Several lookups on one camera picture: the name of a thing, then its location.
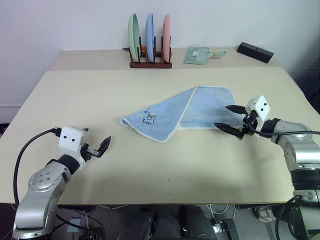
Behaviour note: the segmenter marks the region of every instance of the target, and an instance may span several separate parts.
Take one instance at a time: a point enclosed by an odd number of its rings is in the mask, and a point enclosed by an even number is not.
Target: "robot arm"
[[[61,157],[58,160],[52,159],[29,179],[28,191],[16,211],[13,239],[46,238],[52,233],[58,200],[71,180],[71,175],[81,170],[91,156],[101,157],[109,146],[111,137],[106,138],[98,150],[90,149],[84,143],[87,131],[74,127],[61,129]]]
[[[242,139],[245,134],[270,138],[284,152],[294,187],[295,207],[291,209],[292,225],[298,240],[310,239],[308,230],[319,230],[320,219],[320,148],[313,141],[311,129],[302,123],[267,120],[270,107],[264,96],[257,96],[244,106],[226,106],[244,114],[241,130],[224,123],[214,123],[220,130]]]

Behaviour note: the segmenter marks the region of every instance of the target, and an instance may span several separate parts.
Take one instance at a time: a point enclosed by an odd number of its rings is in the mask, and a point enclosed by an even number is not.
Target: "folded cloth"
[[[197,86],[122,117],[120,122],[148,139],[165,143],[178,129],[215,129],[214,122],[232,127],[242,125],[243,116],[225,108],[234,104],[227,87]]]

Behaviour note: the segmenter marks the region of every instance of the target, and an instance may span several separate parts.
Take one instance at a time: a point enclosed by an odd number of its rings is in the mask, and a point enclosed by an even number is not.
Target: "floor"
[[[180,225],[177,219],[179,205],[150,205],[155,212],[158,214],[158,226],[152,239],[176,239],[180,235]],[[211,212],[206,208],[205,205],[199,205],[205,214],[212,218]],[[0,204],[0,215],[6,217],[6,221],[2,221],[0,226],[0,239],[10,239],[8,237],[3,238],[11,229],[14,222],[15,210],[14,205],[11,204]],[[95,210],[90,212],[88,215],[99,220],[105,228],[105,236],[107,240],[116,240],[119,232],[125,223],[130,220],[133,214],[142,207],[142,205],[129,205],[120,207],[117,209],[107,209],[101,206],[96,206]],[[212,210],[215,212],[221,212],[225,205],[212,205]],[[70,221],[71,218],[81,218],[80,225],[86,227],[86,217],[80,215],[71,209],[58,209],[58,214],[66,220]],[[222,215],[216,215],[217,220],[232,218],[234,214],[234,207],[230,205],[227,211]],[[275,223],[263,223],[262,221],[255,218],[250,209],[235,209],[234,217],[235,226],[239,235],[240,240],[275,240]],[[89,228],[94,231],[101,231],[101,227],[93,220],[89,218]],[[79,236],[84,235],[81,230],[79,232],[71,233],[67,232],[68,226],[63,225],[52,233],[52,240],[77,240]],[[293,240],[288,230],[286,222],[280,221],[279,227],[281,240]],[[218,240],[226,240],[227,237],[224,232],[217,234]]]

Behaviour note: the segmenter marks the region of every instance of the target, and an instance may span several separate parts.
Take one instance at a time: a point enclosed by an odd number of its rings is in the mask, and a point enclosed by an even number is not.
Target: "beige tabletop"
[[[22,146],[55,126],[89,128],[85,141],[92,147],[112,137],[102,158],[93,157],[72,176],[61,204],[272,203],[292,197],[282,149],[269,139],[245,136],[240,141],[216,129],[178,130],[168,142],[157,143],[120,124],[121,117],[189,88],[213,85],[230,88],[238,105],[264,95],[270,119],[318,130],[319,114],[278,64],[87,70],[90,64],[76,52],[78,63],[70,60],[74,69],[61,70],[72,54],[64,52],[42,77],[0,139],[0,202],[14,201],[13,171]],[[320,136],[313,139],[320,145]],[[18,175],[20,199],[29,177],[59,157],[58,141],[48,134],[25,151]]]

